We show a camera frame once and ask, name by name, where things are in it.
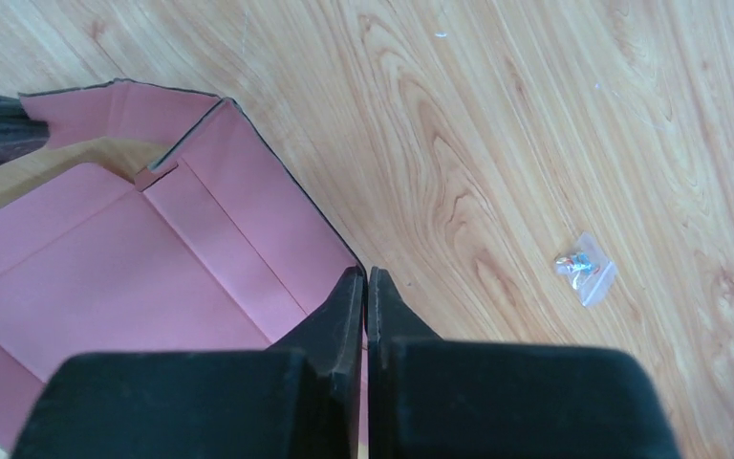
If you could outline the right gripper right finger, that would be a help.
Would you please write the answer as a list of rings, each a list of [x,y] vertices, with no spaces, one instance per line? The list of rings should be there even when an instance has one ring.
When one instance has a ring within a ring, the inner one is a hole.
[[[384,269],[366,301],[374,458],[677,458],[641,365],[615,349],[441,338]]]

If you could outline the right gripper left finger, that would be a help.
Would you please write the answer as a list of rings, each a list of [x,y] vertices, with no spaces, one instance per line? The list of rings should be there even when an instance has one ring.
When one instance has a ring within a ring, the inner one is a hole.
[[[91,353],[54,373],[15,458],[354,458],[366,279],[258,351]]]

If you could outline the pink paper box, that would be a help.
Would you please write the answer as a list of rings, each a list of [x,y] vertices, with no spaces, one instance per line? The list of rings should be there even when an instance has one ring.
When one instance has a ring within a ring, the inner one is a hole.
[[[128,79],[17,98],[44,146],[166,147],[133,180],[77,164],[0,208],[0,447],[69,357],[265,348],[358,263],[230,98]]]

